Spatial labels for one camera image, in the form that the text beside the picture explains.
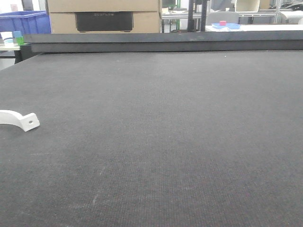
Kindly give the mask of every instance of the white box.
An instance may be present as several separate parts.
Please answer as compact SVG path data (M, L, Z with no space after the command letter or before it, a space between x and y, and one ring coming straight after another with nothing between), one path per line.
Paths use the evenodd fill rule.
M260 0L236 0L236 12L258 12L260 7Z

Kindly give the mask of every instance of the blue storage bin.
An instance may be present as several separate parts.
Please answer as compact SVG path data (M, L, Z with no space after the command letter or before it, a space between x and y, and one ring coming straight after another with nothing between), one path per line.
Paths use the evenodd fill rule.
M23 34L49 34L51 23L46 11L19 11L0 14L0 32L21 31Z

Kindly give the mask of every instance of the black metal pole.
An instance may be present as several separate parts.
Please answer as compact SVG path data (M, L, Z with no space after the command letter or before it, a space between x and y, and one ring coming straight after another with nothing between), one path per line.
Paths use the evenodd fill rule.
M201 32L205 32L207 1L209 0L202 0L202 14L201 14L201 28L200 28Z
M188 24L187 31L194 32L195 22L194 22L194 0L189 0L188 3Z

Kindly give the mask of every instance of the white pipe clamp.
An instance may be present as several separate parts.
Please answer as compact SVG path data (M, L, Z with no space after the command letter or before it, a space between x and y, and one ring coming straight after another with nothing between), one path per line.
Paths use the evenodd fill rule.
M11 110L0 110L0 124L11 124L29 131L40 126L40 122L34 113L22 116L20 113Z

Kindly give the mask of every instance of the gray fabric surface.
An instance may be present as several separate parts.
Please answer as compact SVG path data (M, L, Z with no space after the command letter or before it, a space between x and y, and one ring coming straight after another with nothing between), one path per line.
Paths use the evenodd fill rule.
M0 71L1 227L303 226L303 52L36 56Z

